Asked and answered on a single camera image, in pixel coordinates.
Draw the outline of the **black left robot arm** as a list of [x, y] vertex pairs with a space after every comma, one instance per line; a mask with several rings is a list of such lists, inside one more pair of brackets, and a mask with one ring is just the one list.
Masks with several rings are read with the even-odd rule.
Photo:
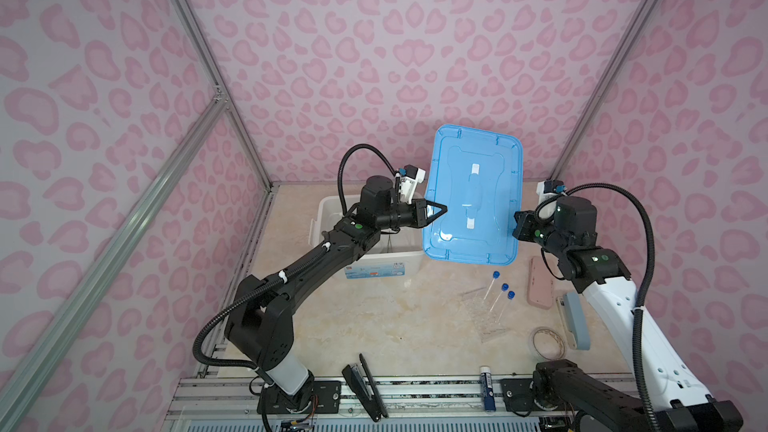
[[276, 390], [286, 409], [304, 411], [313, 402], [314, 376], [293, 352], [293, 317], [313, 292], [370, 252], [383, 235], [424, 229], [447, 213], [447, 206], [416, 197], [412, 190], [401, 171], [374, 175], [358, 202], [349, 204], [339, 185], [338, 222], [292, 264], [262, 279], [244, 278], [232, 303], [198, 332], [194, 359], [206, 366], [250, 369]]

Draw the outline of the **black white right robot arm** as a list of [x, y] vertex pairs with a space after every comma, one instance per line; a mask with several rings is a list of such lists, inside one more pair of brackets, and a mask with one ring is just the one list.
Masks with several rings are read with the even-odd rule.
[[645, 300], [655, 271], [655, 240], [649, 217], [635, 205], [646, 235], [646, 272], [635, 283], [619, 255], [597, 243], [597, 209], [587, 199], [560, 195], [554, 211], [514, 214], [513, 236], [554, 256], [563, 278], [582, 295], [611, 334], [634, 377], [631, 396], [584, 372], [567, 359], [540, 362], [530, 402], [540, 408], [571, 405], [574, 425], [590, 417], [611, 431], [738, 431], [744, 419], [730, 400], [719, 400], [700, 381], [647, 311]]

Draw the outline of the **black stapler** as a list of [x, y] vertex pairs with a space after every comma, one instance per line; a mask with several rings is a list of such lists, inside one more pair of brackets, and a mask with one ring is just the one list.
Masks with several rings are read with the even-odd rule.
[[388, 418], [389, 414], [379, 393], [366, 358], [358, 355], [359, 363], [348, 364], [342, 369], [342, 377], [373, 422]]

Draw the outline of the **pink case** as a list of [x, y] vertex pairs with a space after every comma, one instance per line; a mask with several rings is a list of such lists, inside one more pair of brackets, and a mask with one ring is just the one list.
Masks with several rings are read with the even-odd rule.
[[541, 257], [533, 257], [530, 261], [527, 302], [543, 310], [554, 306], [554, 278]]

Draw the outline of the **clear acrylic test tube rack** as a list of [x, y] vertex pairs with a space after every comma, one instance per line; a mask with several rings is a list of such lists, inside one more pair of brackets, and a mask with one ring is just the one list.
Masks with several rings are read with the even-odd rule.
[[485, 288], [477, 288], [459, 295], [463, 310], [467, 313], [482, 343], [498, 339], [511, 332], [501, 319], [500, 301], [486, 295]]

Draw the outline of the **blue plastic bin lid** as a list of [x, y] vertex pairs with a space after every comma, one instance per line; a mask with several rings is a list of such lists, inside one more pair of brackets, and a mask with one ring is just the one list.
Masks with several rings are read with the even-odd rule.
[[458, 125], [437, 130], [425, 198], [447, 211], [422, 230], [427, 257], [495, 267], [515, 261], [523, 155], [511, 135]]

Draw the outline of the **white plastic storage bin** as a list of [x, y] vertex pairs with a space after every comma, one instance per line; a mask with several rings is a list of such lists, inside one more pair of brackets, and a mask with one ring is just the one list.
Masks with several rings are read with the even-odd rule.
[[[318, 245], [322, 233], [341, 219], [340, 201], [327, 196], [319, 202], [317, 215], [310, 222], [308, 244]], [[402, 277], [416, 274], [426, 258], [420, 230], [405, 228], [398, 234], [383, 235], [363, 257], [340, 270], [347, 279]]]

